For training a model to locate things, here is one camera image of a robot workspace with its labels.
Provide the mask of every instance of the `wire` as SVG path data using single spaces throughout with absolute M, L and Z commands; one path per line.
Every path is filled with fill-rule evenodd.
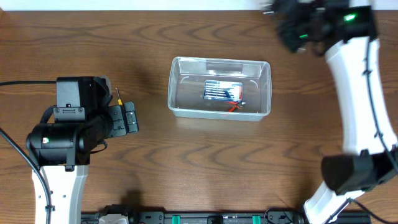
M 335 216 L 337 216 L 343 209 L 350 203 L 350 198 L 347 198 L 347 200 L 337 208 L 337 210 L 329 216 L 329 218 L 326 220 L 325 223 L 329 223 L 332 219 L 334 219 Z
M 44 80 L 34 80 L 34 81 L 11 81 L 11 82 L 2 82 L 0 86 L 4 85 L 17 85 L 17 84 L 55 84 L 57 81 L 44 81 Z
M 288 219 L 289 222 L 293 223 L 293 220 L 292 220 L 291 218 L 289 218 L 289 216 L 286 214 L 285 211 L 283 211 L 283 210 L 280 209 L 280 208 L 278 208 L 278 209 L 279 209 L 280 211 L 282 211 L 282 212 L 285 214 L 285 216 L 286 216 L 286 218 Z
M 33 171 L 36 173 L 37 177 L 39 178 L 40 183 L 42 184 L 43 189 L 44 189 L 45 199 L 47 201 L 47 206 L 45 207 L 45 210 L 47 212 L 46 224 L 50 224 L 51 211 L 53 210 L 54 206 L 51 204 L 50 190 L 49 190 L 49 187 L 47 186 L 47 184 L 45 183 L 42 174 L 40 173 L 39 169 L 35 166 L 33 161 L 29 158 L 29 156 L 21 149 L 21 147 L 19 147 L 18 144 L 16 142 L 14 142 L 14 140 L 12 140 L 12 138 L 10 136 L 8 136 L 8 134 L 1 128 L 0 128 L 0 134 L 12 147 L 14 147 L 19 152 L 19 154 L 26 160 L 26 162 L 31 166 L 31 168 L 33 169 Z
M 375 213 L 373 213 L 372 211 L 370 211 L 368 208 L 366 208 L 363 204 L 359 203 L 357 200 L 349 198 L 349 202 L 354 202 L 355 204 L 357 204 L 359 207 L 362 208 L 362 210 L 364 210 L 367 214 L 369 214 L 370 216 L 372 216 L 373 218 L 377 219 L 379 222 L 385 223 L 385 224 L 398 224 L 398 222 L 389 222 L 386 221 L 382 218 L 380 218 L 379 216 L 377 216 Z
M 108 143 L 106 143 L 106 141 L 104 140 L 103 144 L 104 144 L 104 148 L 103 149 L 97 150 L 97 151 L 91 151 L 90 154 L 96 154 L 96 153 L 99 153 L 101 151 L 104 151 L 108 147 Z
M 268 223 L 270 223 L 270 224 L 275 224 L 275 223 L 271 222 L 271 221 L 268 219 L 268 216 L 265 216 L 265 215 L 264 215 L 264 218 L 267 220 L 267 224 L 268 224 Z
M 374 109 L 374 102 L 373 102 L 373 95 L 372 95 L 372 89 L 371 89 L 371 73 L 372 71 L 370 71 L 369 69 L 369 51 L 370 51 L 370 45 L 371 45 L 371 37 L 369 36 L 368 39 L 368 46 L 366 47 L 366 58 L 365 58 L 365 64 L 366 64 L 366 68 L 364 71 L 364 75 L 366 75 L 366 84 L 368 85 L 368 95 L 369 95 L 369 101 L 371 104 L 371 109 L 372 109 L 372 114 L 373 114 L 373 120 L 374 120 L 374 125 L 376 127 L 376 134 L 374 137 L 378 136 L 380 139 L 381 144 L 383 145 L 384 148 L 384 152 L 387 155 L 387 158 L 390 160 L 391 165 L 393 166 L 394 170 L 396 171 L 396 173 L 398 174 L 398 165 L 397 162 L 394 160 L 394 158 L 392 157 L 390 151 L 388 150 L 388 147 L 386 145 L 386 142 L 383 139 L 383 133 L 380 130 L 380 126 L 379 126 L 379 121 L 377 120 L 377 116 L 376 116 L 376 110 Z

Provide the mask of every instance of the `wooden table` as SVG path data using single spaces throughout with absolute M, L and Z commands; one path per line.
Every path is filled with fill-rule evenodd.
M 386 105 L 398 130 L 398 14 L 378 12 L 377 20 Z M 167 107 L 176 56 L 269 62 L 270 115 L 258 123 L 176 118 Z M 141 130 L 110 139 L 91 157 L 83 211 L 112 203 L 168 211 L 298 208 L 322 182 L 322 157 L 341 153 L 325 59 L 289 53 L 257 11 L 7 12 L 0 75 L 0 82 L 107 75 L 124 101 L 135 102 Z M 0 125 L 24 148 L 55 104 L 55 85 L 2 86 Z M 0 148 L 0 222 L 32 223 L 32 171 L 6 141 Z M 360 201 L 398 220 L 397 187 L 395 178 Z

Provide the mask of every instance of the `white wall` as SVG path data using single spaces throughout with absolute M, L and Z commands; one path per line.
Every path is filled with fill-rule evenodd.
M 5 11 L 18 10 L 258 10 L 265 0 L 0 0 Z M 353 5 L 368 0 L 352 0 Z M 373 0 L 377 10 L 398 9 L 398 0 Z

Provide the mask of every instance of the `green light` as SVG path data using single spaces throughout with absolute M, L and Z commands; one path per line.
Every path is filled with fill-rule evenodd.
M 355 19 L 356 14 L 348 14 L 347 16 L 344 17 L 344 21 L 349 22 Z

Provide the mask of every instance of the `transparent bin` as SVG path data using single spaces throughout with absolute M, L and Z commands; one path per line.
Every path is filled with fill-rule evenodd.
M 223 96 L 208 97 L 209 83 L 223 86 L 216 91 Z M 230 98 L 224 100 L 224 92 L 233 95 L 231 86 L 241 88 L 241 100 L 235 94 L 239 109 L 228 112 L 234 104 Z M 258 61 L 176 57 L 170 72 L 168 104 L 179 117 L 260 121 L 271 111 L 271 67 Z

